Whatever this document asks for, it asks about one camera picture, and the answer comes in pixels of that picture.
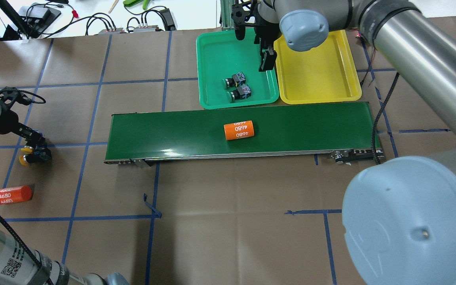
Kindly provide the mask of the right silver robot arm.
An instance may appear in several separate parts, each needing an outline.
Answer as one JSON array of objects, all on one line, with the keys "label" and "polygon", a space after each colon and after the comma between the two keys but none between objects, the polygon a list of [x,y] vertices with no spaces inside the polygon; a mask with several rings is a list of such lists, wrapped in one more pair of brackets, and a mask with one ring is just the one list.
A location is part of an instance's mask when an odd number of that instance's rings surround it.
[{"label": "right silver robot arm", "polygon": [[[430,20],[456,39],[456,0],[416,0]],[[446,124],[399,79],[379,123],[389,157],[454,148]],[[326,155],[237,158],[228,163],[234,211],[224,218],[228,243],[221,265],[203,285],[365,285],[349,257],[341,209],[349,181],[374,163],[334,165]]]}]

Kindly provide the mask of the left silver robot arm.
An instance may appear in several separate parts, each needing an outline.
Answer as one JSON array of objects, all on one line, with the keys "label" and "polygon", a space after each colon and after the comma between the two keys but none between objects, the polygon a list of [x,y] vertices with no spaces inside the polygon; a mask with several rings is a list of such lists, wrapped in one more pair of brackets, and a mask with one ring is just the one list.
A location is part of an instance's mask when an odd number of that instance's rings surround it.
[{"label": "left silver robot arm", "polygon": [[[41,132],[20,123],[18,115],[11,110],[15,103],[21,105],[44,104],[43,97],[17,88],[0,90],[0,135],[14,133],[24,138],[22,165],[46,162],[52,159],[46,138]],[[8,222],[0,216],[0,285],[127,285],[120,273],[106,278],[98,274],[80,276],[59,261],[29,247]]]}]

